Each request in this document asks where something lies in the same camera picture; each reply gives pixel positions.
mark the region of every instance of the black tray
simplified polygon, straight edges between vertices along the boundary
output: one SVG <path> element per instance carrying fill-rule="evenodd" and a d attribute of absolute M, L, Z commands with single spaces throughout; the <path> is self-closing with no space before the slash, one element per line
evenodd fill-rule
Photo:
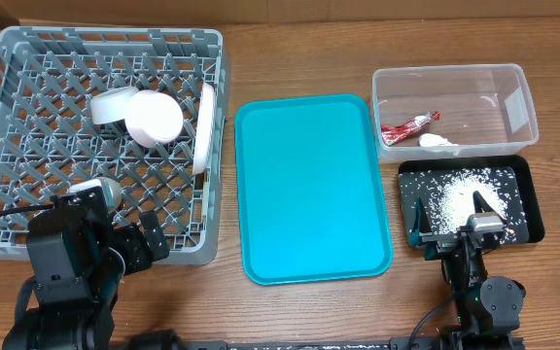
<path fill-rule="evenodd" d="M 498 157 L 469 157 L 469 158 L 452 158 L 452 159 L 434 159 L 434 160 L 412 160 L 402 163 L 399 167 L 399 174 L 421 173 L 440 170 L 461 170 L 461 169 L 477 169 L 477 168 L 509 168 L 513 171 L 515 177 L 515 185 L 519 190 L 519 197 L 522 210 L 525 213 L 526 229 L 528 234 L 523 235 L 523 239 L 517 239 L 515 242 L 506 242 L 505 244 L 522 244 L 537 243 L 545 236 L 543 227 L 542 214 L 540 206 L 537 202 L 533 179 L 531 178 L 531 169 L 526 160 L 521 156 L 498 156 Z M 409 239 L 409 230 L 412 228 L 414 221 L 414 210 L 412 206 L 416 198 L 403 195 L 401 188 L 402 182 L 399 181 L 400 196 L 402 200 L 402 215 L 405 227 L 405 234 Z"/>

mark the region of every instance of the wooden surface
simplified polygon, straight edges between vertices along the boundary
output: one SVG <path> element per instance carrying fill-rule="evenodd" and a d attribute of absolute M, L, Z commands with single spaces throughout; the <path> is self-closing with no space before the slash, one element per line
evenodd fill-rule
<path fill-rule="evenodd" d="M 376 278 L 261 287 L 243 272 L 232 117 L 264 98 L 336 92 L 370 101 L 371 75 L 383 67 L 518 63 L 529 82 L 540 141 L 522 151 L 531 165 L 546 228 L 537 245 L 485 257 L 488 271 L 527 288 L 522 327 L 528 349 L 560 349 L 560 18 L 413 20 L 225 26 L 232 62 L 223 149 L 220 248 L 203 267 L 155 266 L 124 279 L 113 339 L 175 328 L 184 339 L 244 341 L 375 340 L 408 335 L 449 292 L 439 262 L 405 245 L 396 164 L 381 165 L 395 246 L 392 267 Z M 0 346 L 13 324 L 28 262 L 0 262 Z M 424 328 L 454 322 L 444 313 Z"/>
<path fill-rule="evenodd" d="M 560 0 L 0 0 L 2 19 L 143 26 L 546 16 Z"/>

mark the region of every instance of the gray dish rack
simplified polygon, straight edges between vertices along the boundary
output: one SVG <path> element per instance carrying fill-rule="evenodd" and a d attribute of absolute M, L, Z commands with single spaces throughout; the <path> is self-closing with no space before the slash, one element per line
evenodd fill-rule
<path fill-rule="evenodd" d="M 211 157 L 192 175 L 202 82 L 216 90 Z M 222 198 L 221 150 L 229 62 L 222 35 L 208 29 L 10 27 L 0 35 L 0 210 L 48 202 L 75 183 L 106 176 L 122 186 L 114 224 L 155 210 L 171 244 L 162 263 L 205 264 L 216 256 Z M 168 93 L 184 130 L 146 149 L 123 124 L 96 127 L 89 101 L 108 88 Z M 27 260 L 34 213 L 0 218 L 0 260 Z"/>

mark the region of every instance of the black cable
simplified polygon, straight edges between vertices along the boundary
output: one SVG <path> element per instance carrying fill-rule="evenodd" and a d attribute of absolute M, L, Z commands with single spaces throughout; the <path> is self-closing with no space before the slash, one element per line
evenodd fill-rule
<path fill-rule="evenodd" d="M 16 213 L 24 213 L 28 211 L 36 211 L 36 210 L 47 210 L 53 208 L 53 204 L 41 204 L 41 205 L 29 205 L 26 207 L 19 207 L 19 208 L 12 208 L 7 210 L 0 211 L 0 217 L 16 214 Z"/>
<path fill-rule="evenodd" d="M 36 276 L 31 276 L 20 286 L 20 291 L 18 291 L 17 297 L 17 305 L 15 306 L 15 324 L 20 322 L 25 315 L 25 311 L 27 311 L 27 304 L 29 304 L 34 283 L 36 283 Z"/>
<path fill-rule="evenodd" d="M 436 315 L 444 307 L 446 307 L 446 305 L 451 303 L 451 301 L 455 300 L 460 294 L 461 293 L 459 293 L 459 292 L 454 293 L 447 300 L 445 300 L 442 304 L 436 306 L 436 308 L 434 308 L 427 315 L 425 315 L 425 317 L 423 317 L 422 320 L 420 320 L 418 325 L 416 325 L 416 327 L 414 328 L 414 331 L 412 331 L 412 335 L 409 336 L 409 340 L 407 342 L 407 350 L 411 350 L 414 339 L 416 338 L 416 335 L 418 334 L 418 331 L 420 331 L 420 329 L 423 327 L 423 325 L 425 325 L 427 323 L 427 321 L 429 321 L 430 318 L 434 317 L 434 315 Z"/>
<path fill-rule="evenodd" d="M 462 292 L 465 292 L 468 289 L 468 285 L 471 283 L 471 251 L 468 248 L 470 243 L 468 243 L 468 237 L 462 237 L 462 245 L 464 246 L 464 259 L 466 260 L 466 267 L 465 267 L 465 276 L 464 276 L 464 285 L 462 286 Z"/>
<path fill-rule="evenodd" d="M 446 282 L 447 285 L 450 285 L 451 282 L 446 278 L 446 270 L 444 269 L 444 259 L 440 259 L 439 261 L 439 269 L 442 271 L 442 279 Z"/>

